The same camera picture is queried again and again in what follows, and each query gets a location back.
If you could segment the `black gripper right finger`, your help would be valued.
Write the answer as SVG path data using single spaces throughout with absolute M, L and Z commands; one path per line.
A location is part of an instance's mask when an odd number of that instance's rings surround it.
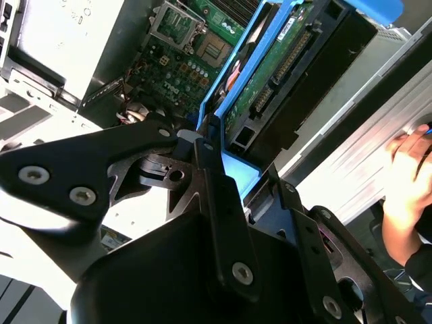
M 286 243 L 279 270 L 298 323 L 423 323 L 423 318 L 327 208 L 306 209 L 274 165 L 245 198 L 256 230 Z

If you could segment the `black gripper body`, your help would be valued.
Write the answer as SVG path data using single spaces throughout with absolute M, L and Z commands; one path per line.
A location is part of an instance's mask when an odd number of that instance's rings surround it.
M 302 235 L 317 235 L 274 167 L 246 220 L 220 165 L 175 164 L 169 221 L 97 261 L 72 298 L 72 323 L 316 323 Z

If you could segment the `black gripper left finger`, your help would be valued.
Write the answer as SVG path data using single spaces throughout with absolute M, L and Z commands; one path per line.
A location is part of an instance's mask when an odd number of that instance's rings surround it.
M 77 250 L 71 262 L 78 263 L 93 251 L 112 206 L 152 186 L 170 194 L 175 164 L 218 164 L 228 176 L 215 143 L 188 141 L 155 120 L 2 153 L 1 220 L 61 257 Z

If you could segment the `person's bare hand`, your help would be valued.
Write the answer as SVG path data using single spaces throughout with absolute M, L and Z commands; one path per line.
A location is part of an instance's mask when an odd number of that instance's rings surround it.
M 415 225 L 431 204 L 431 135 L 427 124 L 386 148 L 382 234 L 390 257 L 404 266 L 423 244 Z

